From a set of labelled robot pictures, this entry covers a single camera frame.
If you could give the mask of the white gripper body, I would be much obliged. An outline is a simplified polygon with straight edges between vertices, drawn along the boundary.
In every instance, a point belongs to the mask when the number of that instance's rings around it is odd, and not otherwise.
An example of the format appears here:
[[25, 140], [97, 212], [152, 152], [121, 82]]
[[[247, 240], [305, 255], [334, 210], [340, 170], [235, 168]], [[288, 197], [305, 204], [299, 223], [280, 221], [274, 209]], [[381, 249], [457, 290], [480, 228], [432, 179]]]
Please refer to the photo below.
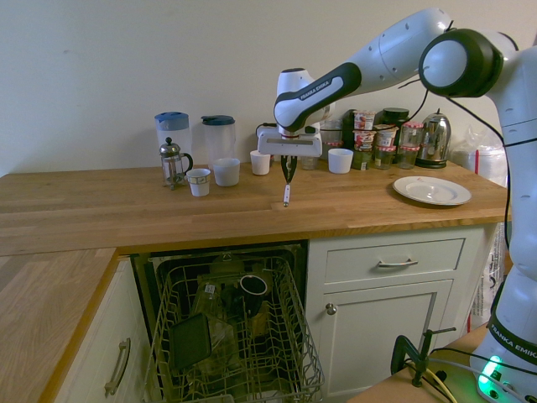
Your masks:
[[279, 126], [261, 126], [256, 130], [261, 154], [320, 157], [322, 141], [319, 126], [307, 126], [296, 133], [281, 133]]

